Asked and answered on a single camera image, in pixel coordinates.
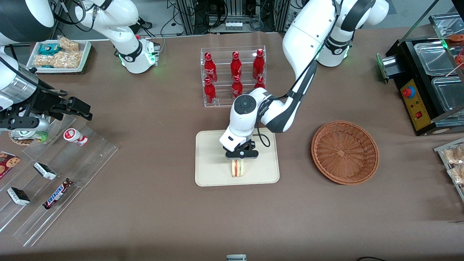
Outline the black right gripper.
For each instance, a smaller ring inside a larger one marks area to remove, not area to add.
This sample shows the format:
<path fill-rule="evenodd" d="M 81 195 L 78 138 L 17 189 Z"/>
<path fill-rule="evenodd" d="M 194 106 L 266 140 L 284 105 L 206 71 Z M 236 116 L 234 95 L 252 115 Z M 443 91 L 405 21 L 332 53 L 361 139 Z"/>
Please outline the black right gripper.
<path fill-rule="evenodd" d="M 45 115 L 58 120 L 63 118 L 62 114 L 82 117 L 91 121 L 93 114 L 90 113 L 91 106 L 86 102 L 71 96 L 64 99 L 68 93 L 64 90 L 41 90 L 36 91 L 25 101 L 25 117 Z"/>

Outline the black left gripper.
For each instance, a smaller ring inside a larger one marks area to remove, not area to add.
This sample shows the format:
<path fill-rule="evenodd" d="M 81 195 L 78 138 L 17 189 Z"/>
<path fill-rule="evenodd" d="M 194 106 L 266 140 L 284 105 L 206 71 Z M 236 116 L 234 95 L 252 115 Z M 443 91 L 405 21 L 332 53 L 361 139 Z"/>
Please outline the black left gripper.
<path fill-rule="evenodd" d="M 244 152 L 244 153 L 258 153 L 258 150 L 256 149 L 256 142 L 253 140 L 249 140 L 241 145 L 238 145 L 235 147 L 234 150 L 229 150 L 225 148 L 226 152 L 231 152 L 231 153 L 239 153 L 239 152 Z"/>

